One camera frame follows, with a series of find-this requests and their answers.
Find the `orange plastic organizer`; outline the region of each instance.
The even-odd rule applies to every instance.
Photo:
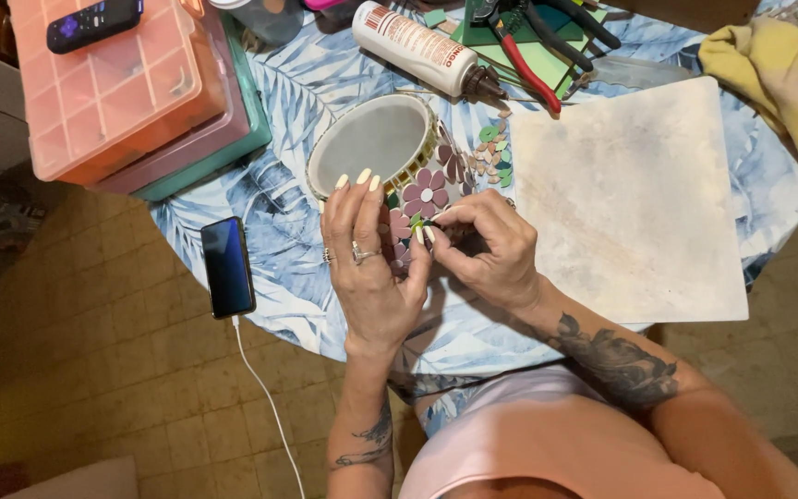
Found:
[[[9,1],[41,180],[92,185],[226,108],[223,67],[179,0],[145,0],[137,28],[51,53],[48,24],[94,4]]]

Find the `person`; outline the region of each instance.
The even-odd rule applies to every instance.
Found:
[[[347,370],[328,438],[328,496],[390,497],[387,376],[427,298],[432,259],[574,360],[512,373],[475,391],[417,454],[401,499],[798,498],[798,468],[732,401],[661,346],[571,300],[538,274],[538,235],[493,189],[415,230],[405,280],[383,257],[380,179],[341,178],[320,206],[334,290],[347,319]],[[437,225],[472,224],[467,256]]]

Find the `long white fingernail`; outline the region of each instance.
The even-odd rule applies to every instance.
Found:
[[[357,184],[362,184],[365,180],[368,180],[368,177],[371,175],[371,168],[366,168],[362,170],[362,173],[359,174],[359,178],[356,179]]]

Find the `brown floor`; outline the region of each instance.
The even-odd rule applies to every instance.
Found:
[[[0,463],[41,481],[133,454],[142,499],[296,497],[269,403],[231,326],[210,318],[145,207],[63,188],[0,275]],[[798,231],[757,281],[746,323],[675,324],[661,341],[727,389],[771,437],[798,434]],[[248,322],[307,497],[325,496],[342,364]],[[396,482],[423,442],[396,399]]]

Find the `black remote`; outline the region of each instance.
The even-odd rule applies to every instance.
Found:
[[[138,26],[144,0],[104,0],[48,25],[48,50],[65,54]]]

